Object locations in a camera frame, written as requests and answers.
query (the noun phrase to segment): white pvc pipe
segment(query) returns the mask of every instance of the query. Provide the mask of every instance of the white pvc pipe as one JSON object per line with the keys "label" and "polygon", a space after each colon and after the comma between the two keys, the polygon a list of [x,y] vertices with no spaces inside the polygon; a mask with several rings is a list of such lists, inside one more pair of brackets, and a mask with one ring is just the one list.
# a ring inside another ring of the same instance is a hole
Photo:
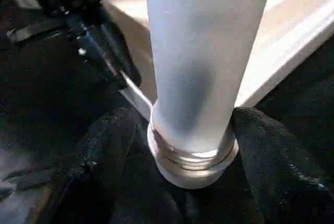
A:
{"label": "white pvc pipe", "polygon": [[233,111],[266,0],[147,0],[158,100],[174,148],[210,152]]}

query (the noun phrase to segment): white pipe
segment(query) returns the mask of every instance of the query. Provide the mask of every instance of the white pipe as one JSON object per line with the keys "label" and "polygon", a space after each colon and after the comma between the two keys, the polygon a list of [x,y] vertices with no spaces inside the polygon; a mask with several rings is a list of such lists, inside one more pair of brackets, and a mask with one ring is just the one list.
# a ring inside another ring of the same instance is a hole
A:
{"label": "white pipe", "polygon": [[[204,187],[219,176],[190,182],[189,174],[176,171],[178,162],[185,168],[185,159],[224,159],[236,148],[229,121],[266,0],[147,1],[158,91],[148,133],[151,151],[172,183]],[[186,173],[210,169],[194,163]]]}

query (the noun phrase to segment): pipe fitting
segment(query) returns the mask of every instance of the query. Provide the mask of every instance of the pipe fitting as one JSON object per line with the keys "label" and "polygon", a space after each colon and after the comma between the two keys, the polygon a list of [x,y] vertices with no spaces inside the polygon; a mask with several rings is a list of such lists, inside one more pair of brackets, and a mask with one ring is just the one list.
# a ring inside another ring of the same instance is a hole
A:
{"label": "pipe fitting", "polygon": [[218,149],[190,152],[168,144],[155,129],[151,117],[147,140],[160,173],[172,184],[186,189],[203,188],[214,183],[238,152],[238,144],[230,126]]}

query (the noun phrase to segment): black tool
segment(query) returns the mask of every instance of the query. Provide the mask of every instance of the black tool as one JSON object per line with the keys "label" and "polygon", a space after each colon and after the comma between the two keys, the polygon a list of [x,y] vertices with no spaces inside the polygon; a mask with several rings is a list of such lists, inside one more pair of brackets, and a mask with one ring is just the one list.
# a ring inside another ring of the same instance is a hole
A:
{"label": "black tool", "polygon": [[100,0],[37,0],[51,18],[49,21],[12,30],[8,37],[15,44],[66,31],[80,56],[94,65],[108,82],[126,87],[123,71],[139,85],[140,74],[133,64],[125,38]]}

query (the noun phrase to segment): black glove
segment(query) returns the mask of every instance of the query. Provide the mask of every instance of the black glove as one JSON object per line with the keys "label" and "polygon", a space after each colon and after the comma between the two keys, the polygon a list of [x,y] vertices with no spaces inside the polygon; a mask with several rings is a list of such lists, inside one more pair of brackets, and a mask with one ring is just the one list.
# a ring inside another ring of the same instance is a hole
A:
{"label": "black glove", "polygon": [[253,196],[269,223],[333,223],[332,178],[286,127],[253,108],[233,125]]}

